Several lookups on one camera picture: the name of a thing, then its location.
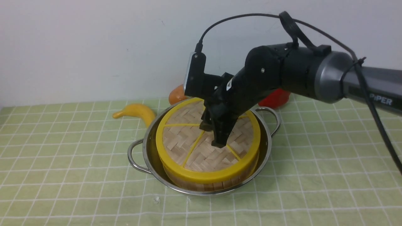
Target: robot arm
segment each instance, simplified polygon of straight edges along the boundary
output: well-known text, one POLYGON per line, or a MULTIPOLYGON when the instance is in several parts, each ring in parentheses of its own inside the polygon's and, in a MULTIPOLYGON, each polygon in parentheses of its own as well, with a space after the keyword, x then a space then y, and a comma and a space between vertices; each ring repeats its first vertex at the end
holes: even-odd
MULTIPOLYGON (((236 74, 204 74, 205 55, 193 53, 189 60, 185 95, 204 99, 200 128, 213 131, 213 146, 223 147, 237 118, 277 88, 325 103, 343 98, 366 103, 352 58, 330 48, 315 53, 290 44, 260 46, 247 55, 236 74)), ((386 111, 402 115, 402 71, 362 67, 369 96, 386 111)))

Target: bamboo steamer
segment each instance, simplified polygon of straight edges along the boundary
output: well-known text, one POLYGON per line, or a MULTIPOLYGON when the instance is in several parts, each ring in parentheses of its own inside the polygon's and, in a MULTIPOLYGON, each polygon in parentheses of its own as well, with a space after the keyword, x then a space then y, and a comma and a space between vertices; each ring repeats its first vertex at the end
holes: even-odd
POLYGON ((169 179, 192 191, 218 191, 240 184, 255 170, 260 128, 247 111, 237 120, 227 145, 211 146, 213 132, 199 129, 203 100, 181 102, 165 114, 156 131, 156 147, 169 179))

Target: pot handle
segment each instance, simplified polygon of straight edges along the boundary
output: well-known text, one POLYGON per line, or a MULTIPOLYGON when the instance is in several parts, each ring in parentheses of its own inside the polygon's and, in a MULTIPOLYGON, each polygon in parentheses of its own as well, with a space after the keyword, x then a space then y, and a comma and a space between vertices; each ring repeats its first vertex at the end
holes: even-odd
POLYGON ((128 151, 127 151, 128 161, 130 162, 130 165, 134 169, 136 169, 140 172, 143 172, 143 173, 152 174, 152 172, 149 169, 144 168, 144 167, 138 165, 136 162, 134 162, 134 159, 132 156, 134 147, 137 146, 138 144, 142 144, 143 141, 144 141, 144 139, 139 139, 139 140, 134 141, 132 144, 130 144, 130 146, 128 147, 128 151))
POLYGON ((278 113, 276 113, 276 111, 270 107, 258 107, 255 109, 255 111, 268 111, 269 113, 274 115, 275 120, 277 121, 277 125, 276 125, 274 131, 271 133, 271 137, 273 137, 275 135, 275 133, 278 131, 279 127, 281 126, 281 120, 279 118, 278 113))

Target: label sticker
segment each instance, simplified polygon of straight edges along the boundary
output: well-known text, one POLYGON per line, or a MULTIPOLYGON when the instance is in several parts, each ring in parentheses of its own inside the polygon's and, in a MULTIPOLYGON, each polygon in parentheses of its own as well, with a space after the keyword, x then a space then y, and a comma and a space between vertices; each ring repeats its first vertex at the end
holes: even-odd
POLYGON ((228 91, 232 87, 232 78, 226 84, 226 91, 228 91))
MULTIPOLYGON (((356 97, 364 98, 360 88, 349 87, 349 93, 356 97)), ((402 111, 402 99, 398 97, 390 97, 384 94, 369 92, 369 97, 375 104, 384 105, 402 111)))

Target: white wall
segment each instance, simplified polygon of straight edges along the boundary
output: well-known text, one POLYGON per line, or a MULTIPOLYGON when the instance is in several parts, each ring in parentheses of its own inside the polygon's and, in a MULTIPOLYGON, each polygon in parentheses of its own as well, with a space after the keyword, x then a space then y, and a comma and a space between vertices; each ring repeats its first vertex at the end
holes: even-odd
MULTIPOLYGON (((401 9, 400 0, 1 0, 0 105, 167 97, 209 25, 252 12, 286 10, 366 66, 402 69, 401 9)), ((288 41, 277 19, 226 22, 204 39, 206 72, 236 73, 253 47, 288 41)))

